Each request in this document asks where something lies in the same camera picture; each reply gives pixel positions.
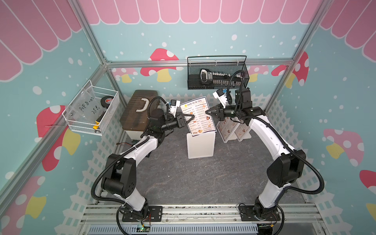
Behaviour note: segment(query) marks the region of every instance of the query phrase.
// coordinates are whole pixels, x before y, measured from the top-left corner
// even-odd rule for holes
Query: dim sum inn menu
[[[193,114],[194,120],[188,123],[188,129],[192,136],[209,131],[217,131],[213,117],[205,113],[209,109],[206,97],[196,98],[180,105],[184,114]]]

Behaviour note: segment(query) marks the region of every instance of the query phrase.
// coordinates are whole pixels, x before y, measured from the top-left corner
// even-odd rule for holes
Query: mounting plate
[[[151,222],[161,222],[162,221],[162,206],[149,206],[150,210],[150,221]],[[132,213],[130,211],[125,211],[122,217],[123,222],[138,222],[135,218],[132,217]]]
[[[239,206],[240,217],[242,221],[280,221],[280,216],[278,214],[278,209],[276,208],[272,213],[269,213],[268,219],[259,220],[255,217],[252,206]]]

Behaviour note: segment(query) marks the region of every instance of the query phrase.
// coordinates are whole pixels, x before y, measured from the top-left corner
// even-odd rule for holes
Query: yellow mushroom stem
[[[124,74],[124,75],[121,76],[121,81],[123,83],[130,83],[130,82],[132,82],[132,79],[130,79],[128,74]]]
[[[157,77],[158,82],[169,82],[169,81],[171,81],[171,76],[168,73],[168,68],[159,70],[157,72],[157,74],[158,74],[158,77]]]

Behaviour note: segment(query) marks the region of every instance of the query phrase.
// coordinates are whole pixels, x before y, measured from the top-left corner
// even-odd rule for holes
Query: white wire basket
[[[70,111],[70,113],[68,113],[68,111],[65,109],[62,115],[65,118],[65,121],[67,122],[69,128],[72,131],[102,136],[109,122],[111,121],[112,116],[114,115],[117,107],[119,106],[119,103],[120,103],[119,94],[117,91],[114,91],[114,90],[93,86],[90,80],[84,85],[83,88],[86,89],[89,93],[94,92],[95,99],[99,103],[100,103],[100,100],[105,96],[114,97],[110,106],[107,108],[107,111],[105,112],[102,120],[99,123],[99,128],[94,129],[93,127],[98,126],[98,124],[91,123],[85,117],[80,117],[78,120],[74,119],[73,118],[74,111]],[[77,99],[78,94],[73,98],[73,100],[69,103],[69,105],[72,105],[72,103]]]

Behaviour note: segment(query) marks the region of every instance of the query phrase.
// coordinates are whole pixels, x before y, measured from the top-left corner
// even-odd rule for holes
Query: red mushroom
[[[286,66],[280,65],[277,68],[275,68],[271,72],[271,74],[273,76],[280,76],[284,73],[285,70],[286,70]],[[303,86],[304,83],[307,81],[308,70],[309,70],[309,58],[308,58],[308,54],[304,52],[300,60],[298,61],[298,64],[295,66],[293,72],[288,77],[285,86],[291,89],[294,78],[297,78],[299,85]]]
[[[258,74],[267,75],[269,73],[269,68],[266,65],[251,65],[248,68],[249,82],[257,81]]]
[[[359,173],[359,178],[371,192],[376,194],[376,172],[362,170]]]
[[[36,117],[36,125],[38,128],[38,137],[35,138],[36,142],[39,142],[42,139],[63,111],[63,105],[56,105],[46,108],[38,114]],[[55,169],[59,163],[62,146],[68,150],[70,155],[73,155],[80,144],[80,140],[81,136],[79,134],[73,133],[68,127],[66,127],[42,160],[44,170],[52,171]]]
[[[333,158],[338,159],[342,153],[346,152],[351,165],[356,167],[362,162],[364,156],[364,144],[358,133],[325,129],[324,136],[324,141],[328,139],[333,142],[332,145],[326,147],[327,151]]]
[[[169,50],[158,48],[148,59],[149,61],[178,61],[178,57]],[[155,67],[155,68],[141,68],[141,74],[144,76],[150,76],[158,73],[158,82],[169,82],[171,76],[168,73],[168,69],[183,70],[183,67]]]
[[[138,75],[134,68],[113,68],[112,73],[114,74],[117,81],[120,81],[121,78],[121,81],[123,83],[132,82],[132,79],[130,79],[129,74]]]
[[[34,176],[28,180],[1,218],[3,235],[19,235],[22,231],[25,215],[31,215],[34,219],[38,218],[47,202],[47,198],[34,197],[33,195],[44,181],[44,176]]]

